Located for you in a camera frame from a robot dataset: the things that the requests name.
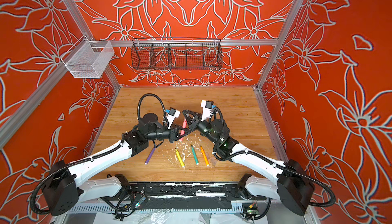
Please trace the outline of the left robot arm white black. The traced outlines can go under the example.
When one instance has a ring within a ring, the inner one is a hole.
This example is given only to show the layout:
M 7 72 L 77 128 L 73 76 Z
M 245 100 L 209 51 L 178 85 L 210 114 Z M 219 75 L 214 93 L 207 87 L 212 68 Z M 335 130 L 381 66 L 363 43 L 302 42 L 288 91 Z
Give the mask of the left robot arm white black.
M 176 115 L 167 115 L 164 122 L 158 122 L 154 113 L 138 118 L 138 124 L 113 145 L 83 159 L 65 163 L 55 163 L 49 174 L 33 190 L 29 207 L 38 215 L 61 215 L 77 203 L 102 197 L 113 197 L 124 191 L 127 183 L 122 175 L 101 180 L 91 178 L 110 166 L 136 156 L 150 142 L 180 140 L 195 130 L 193 121 L 185 116 L 185 128 L 173 123 Z

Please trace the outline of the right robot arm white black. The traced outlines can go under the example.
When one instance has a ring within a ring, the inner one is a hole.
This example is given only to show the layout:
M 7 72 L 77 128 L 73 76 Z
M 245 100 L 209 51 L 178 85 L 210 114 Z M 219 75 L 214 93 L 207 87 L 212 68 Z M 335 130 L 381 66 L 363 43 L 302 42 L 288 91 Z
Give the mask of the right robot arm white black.
M 274 160 L 250 150 L 229 135 L 230 130 L 221 119 L 202 120 L 200 113 L 190 110 L 182 113 L 191 131 L 199 131 L 214 144 L 212 154 L 217 160 L 243 165 L 271 182 L 262 185 L 257 177 L 244 176 L 242 187 L 247 193 L 277 199 L 292 213 L 305 215 L 315 185 L 298 162 Z

